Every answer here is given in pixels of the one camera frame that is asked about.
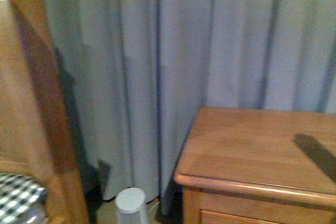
curtain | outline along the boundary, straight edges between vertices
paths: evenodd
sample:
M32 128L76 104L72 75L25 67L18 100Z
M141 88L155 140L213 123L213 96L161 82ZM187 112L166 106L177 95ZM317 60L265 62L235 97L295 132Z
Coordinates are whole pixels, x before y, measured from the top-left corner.
M75 82L83 184L98 170L104 199L136 186L167 213L200 105L336 113L336 0L45 4Z

wooden furniture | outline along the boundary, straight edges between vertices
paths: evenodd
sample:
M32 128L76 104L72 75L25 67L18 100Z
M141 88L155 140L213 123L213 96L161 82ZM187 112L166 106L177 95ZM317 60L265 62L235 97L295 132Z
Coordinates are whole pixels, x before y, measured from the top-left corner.
M175 171L184 223L336 223L336 114L201 107Z
M0 171L48 190L52 224L89 223L42 0L0 0Z

wooden nightstand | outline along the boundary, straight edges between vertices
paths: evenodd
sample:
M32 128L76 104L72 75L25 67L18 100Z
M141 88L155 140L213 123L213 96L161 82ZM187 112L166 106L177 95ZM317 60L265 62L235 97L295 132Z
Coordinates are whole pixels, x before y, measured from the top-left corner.
M184 223L336 223L336 114L201 107L175 171Z

checkered cushion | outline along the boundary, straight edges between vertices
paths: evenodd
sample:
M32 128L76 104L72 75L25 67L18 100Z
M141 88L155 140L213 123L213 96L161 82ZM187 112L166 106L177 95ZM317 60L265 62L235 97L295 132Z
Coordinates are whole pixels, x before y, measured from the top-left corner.
M0 173L0 224L13 223L31 204L45 200L46 194L29 176Z

drawer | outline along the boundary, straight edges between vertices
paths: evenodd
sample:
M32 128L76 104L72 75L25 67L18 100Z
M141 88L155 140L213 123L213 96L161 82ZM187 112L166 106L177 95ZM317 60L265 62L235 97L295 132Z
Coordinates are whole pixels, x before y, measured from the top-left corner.
M241 216L227 215L219 212L201 210L202 224L276 224L275 222L250 219Z

